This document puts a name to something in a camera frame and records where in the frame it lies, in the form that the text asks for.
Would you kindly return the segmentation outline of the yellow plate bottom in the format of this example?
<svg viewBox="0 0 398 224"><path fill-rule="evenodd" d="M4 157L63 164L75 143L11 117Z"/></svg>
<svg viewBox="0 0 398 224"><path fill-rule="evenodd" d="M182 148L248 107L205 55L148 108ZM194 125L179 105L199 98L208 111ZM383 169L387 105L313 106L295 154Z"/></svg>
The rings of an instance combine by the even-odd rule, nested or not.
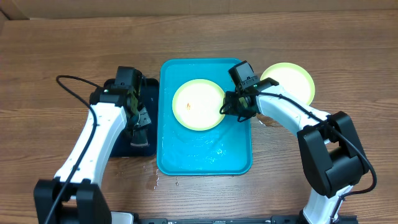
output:
<svg viewBox="0 0 398 224"><path fill-rule="evenodd" d="M271 65L261 75L261 80L272 78L283 86L284 90L310 105L315 96L315 83L310 74L294 63L281 62Z"/></svg>

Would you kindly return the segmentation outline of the green scrub sponge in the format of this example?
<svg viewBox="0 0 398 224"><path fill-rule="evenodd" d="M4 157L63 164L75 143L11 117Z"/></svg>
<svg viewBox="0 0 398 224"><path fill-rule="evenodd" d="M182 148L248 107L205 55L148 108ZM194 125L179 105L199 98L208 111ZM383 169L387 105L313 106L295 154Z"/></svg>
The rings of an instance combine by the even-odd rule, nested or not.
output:
<svg viewBox="0 0 398 224"><path fill-rule="evenodd" d="M132 147L147 147L149 145L146 129L136 129L132 133Z"/></svg>

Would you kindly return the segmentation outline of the yellow plate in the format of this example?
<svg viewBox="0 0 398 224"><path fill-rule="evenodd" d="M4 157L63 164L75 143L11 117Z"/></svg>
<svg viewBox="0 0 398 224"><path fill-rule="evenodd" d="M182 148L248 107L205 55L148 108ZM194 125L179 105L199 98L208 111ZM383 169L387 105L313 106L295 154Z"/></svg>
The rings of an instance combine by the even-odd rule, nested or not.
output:
<svg viewBox="0 0 398 224"><path fill-rule="evenodd" d="M223 89L210 80L190 80L175 92L172 111L182 126L194 131L206 131L224 119L220 113L224 96Z"/></svg>
<svg viewBox="0 0 398 224"><path fill-rule="evenodd" d="M310 74L294 63L281 62L271 65L261 75L261 80L272 78L283 86L284 90L310 105L315 96L315 83Z"/></svg>

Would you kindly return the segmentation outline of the yellow plate top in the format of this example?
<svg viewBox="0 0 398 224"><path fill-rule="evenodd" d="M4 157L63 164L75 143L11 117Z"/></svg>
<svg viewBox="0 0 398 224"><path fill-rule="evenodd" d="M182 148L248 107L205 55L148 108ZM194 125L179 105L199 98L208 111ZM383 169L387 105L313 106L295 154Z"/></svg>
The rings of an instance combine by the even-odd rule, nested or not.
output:
<svg viewBox="0 0 398 224"><path fill-rule="evenodd" d="M220 113L224 96L223 89L210 80L190 80L175 92L172 111L182 126L194 131L206 131L224 119Z"/></svg>

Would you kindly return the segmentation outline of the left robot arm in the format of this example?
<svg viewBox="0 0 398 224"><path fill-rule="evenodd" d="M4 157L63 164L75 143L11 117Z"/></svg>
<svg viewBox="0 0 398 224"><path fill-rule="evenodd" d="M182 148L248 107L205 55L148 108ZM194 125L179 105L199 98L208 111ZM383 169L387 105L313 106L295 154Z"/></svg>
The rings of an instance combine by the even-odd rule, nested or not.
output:
<svg viewBox="0 0 398 224"><path fill-rule="evenodd" d="M101 192L110 157L129 157L148 145L151 124L136 90L97 88L86 102L85 126L52 180L39 180L34 201L39 223L134 223L129 212L110 210Z"/></svg>

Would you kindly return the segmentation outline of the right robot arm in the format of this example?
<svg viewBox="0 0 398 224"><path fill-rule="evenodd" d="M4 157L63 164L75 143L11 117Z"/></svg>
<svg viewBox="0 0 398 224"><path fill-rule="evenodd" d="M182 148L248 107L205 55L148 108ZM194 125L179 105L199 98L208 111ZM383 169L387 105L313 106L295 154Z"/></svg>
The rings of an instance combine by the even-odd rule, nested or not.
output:
<svg viewBox="0 0 398 224"><path fill-rule="evenodd" d="M271 78L236 81L226 92L221 114L239 122L258 114L277 121L296 135L302 167L312 187L310 198L297 217L272 217L273 223L357 223L356 217L338 214L353 186L374 168L367 159L351 118L340 111L329 114L302 103Z"/></svg>

